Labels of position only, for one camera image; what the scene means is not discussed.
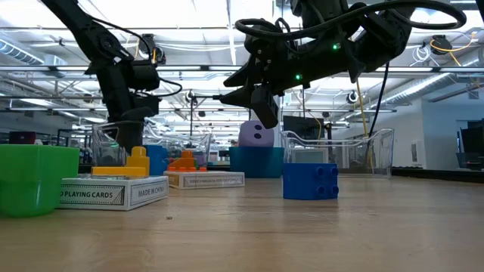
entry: blue toy brick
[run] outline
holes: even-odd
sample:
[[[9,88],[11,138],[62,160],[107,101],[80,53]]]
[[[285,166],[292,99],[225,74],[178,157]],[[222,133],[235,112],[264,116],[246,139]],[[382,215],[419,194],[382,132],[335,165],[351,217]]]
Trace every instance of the blue toy brick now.
[[[333,163],[284,163],[283,197],[285,199],[336,199],[338,168]]]
[[[146,155],[150,157],[150,176],[163,175],[164,171],[168,169],[166,162],[168,150],[165,147],[157,145],[146,145]]]

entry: purple toy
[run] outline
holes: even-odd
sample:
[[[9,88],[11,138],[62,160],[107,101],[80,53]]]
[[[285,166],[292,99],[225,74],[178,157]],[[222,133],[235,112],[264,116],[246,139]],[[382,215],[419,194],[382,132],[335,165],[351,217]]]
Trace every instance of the purple toy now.
[[[260,121],[247,121],[240,126],[239,147],[273,147],[274,130],[266,129]]]

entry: transparent container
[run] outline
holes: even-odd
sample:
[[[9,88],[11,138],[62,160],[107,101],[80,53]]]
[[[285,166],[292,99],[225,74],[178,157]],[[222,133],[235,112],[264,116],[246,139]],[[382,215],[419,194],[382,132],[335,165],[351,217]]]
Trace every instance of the transparent container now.
[[[197,159],[199,167],[206,167],[209,161],[210,144],[212,135],[174,137],[155,132],[151,126],[144,127],[143,144],[153,144],[165,147],[168,150],[168,157],[177,159],[182,156],[182,151],[190,150]]]
[[[394,130],[385,128],[371,138],[314,140],[292,131],[281,132],[284,163],[336,163],[339,176],[391,178]]]
[[[92,152],[96,166],[124,166],[133,147],[141,146],[144,123],[115,122],[92,126]]]

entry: blue bowl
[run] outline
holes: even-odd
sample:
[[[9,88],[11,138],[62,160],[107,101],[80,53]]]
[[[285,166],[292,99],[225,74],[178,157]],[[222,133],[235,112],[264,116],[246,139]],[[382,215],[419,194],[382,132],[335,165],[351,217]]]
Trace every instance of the blue bowl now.
[[[230,147],[230,171],[243,172],[245,178],[280,178],[284,162],[283,147]]]

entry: green cup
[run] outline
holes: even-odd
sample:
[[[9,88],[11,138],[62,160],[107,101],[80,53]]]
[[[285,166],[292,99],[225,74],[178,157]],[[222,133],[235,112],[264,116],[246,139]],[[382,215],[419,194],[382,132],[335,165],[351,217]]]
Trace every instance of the green cup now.
[[[52,212],[63,178],[79,169],[79,149],[27,144],[0,145],[0,213],[30,217]]]

